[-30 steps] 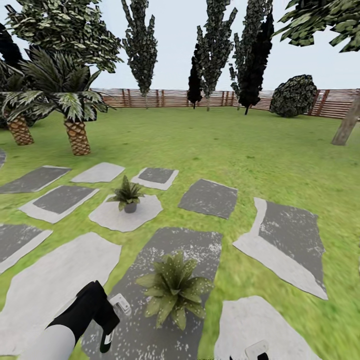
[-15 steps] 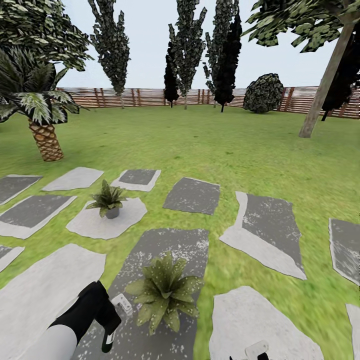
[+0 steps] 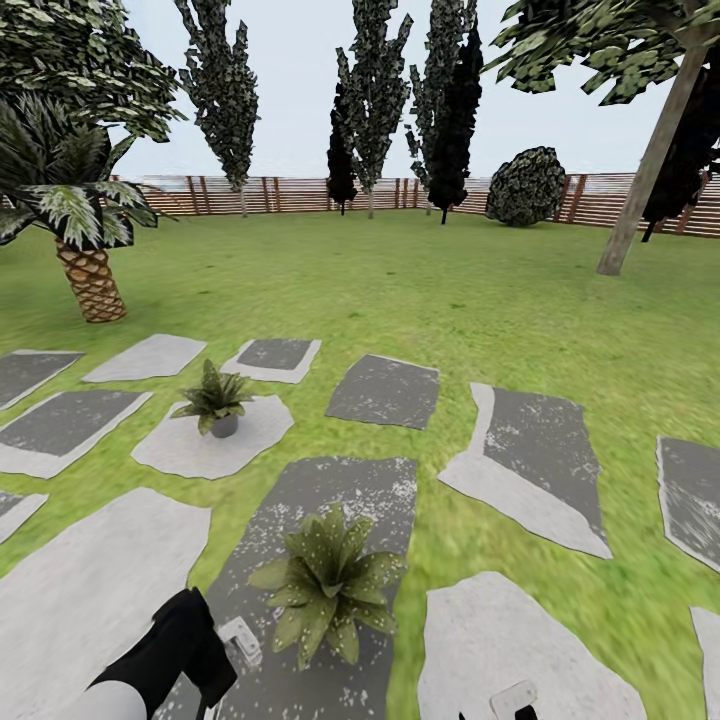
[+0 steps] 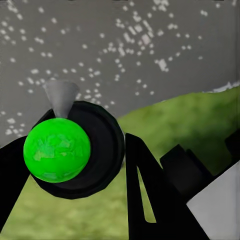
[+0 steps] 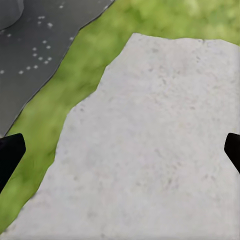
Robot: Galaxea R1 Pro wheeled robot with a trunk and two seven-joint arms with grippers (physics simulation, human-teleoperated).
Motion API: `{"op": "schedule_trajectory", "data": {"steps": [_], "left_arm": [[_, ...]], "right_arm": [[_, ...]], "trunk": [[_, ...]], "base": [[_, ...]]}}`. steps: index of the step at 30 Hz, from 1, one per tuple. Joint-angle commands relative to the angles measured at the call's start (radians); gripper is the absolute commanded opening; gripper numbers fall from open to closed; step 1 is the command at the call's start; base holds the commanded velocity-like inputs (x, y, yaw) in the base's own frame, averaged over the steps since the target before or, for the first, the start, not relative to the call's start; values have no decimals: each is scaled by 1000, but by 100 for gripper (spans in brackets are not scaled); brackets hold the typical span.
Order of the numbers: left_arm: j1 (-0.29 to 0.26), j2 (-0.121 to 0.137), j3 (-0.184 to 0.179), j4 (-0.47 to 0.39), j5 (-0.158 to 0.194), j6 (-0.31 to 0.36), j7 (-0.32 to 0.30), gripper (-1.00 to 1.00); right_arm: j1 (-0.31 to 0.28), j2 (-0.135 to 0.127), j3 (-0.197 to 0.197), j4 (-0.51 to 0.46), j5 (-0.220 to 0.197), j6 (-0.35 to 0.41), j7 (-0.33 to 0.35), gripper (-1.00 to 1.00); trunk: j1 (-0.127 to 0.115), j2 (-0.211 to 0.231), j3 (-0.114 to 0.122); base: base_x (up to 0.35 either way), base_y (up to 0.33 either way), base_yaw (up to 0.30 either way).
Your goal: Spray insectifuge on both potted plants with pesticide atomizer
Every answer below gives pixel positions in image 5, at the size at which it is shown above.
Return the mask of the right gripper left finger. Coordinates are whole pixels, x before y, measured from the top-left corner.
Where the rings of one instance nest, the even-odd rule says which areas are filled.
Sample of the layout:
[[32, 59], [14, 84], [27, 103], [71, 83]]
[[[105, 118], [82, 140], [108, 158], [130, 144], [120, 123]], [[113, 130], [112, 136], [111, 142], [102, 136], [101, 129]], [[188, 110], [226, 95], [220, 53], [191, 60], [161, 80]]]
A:
[[26, 144], [21, 133], [0, 138], [0, 193], [26, 153]]

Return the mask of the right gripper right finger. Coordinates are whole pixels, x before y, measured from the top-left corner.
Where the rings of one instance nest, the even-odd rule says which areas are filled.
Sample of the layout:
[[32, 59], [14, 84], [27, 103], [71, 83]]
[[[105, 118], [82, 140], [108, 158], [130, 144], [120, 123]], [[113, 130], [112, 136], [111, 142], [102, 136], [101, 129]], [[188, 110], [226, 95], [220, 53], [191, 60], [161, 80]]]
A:
[[240, 134], [231, 132], [227, 135], [224, 151], [240, 173]]

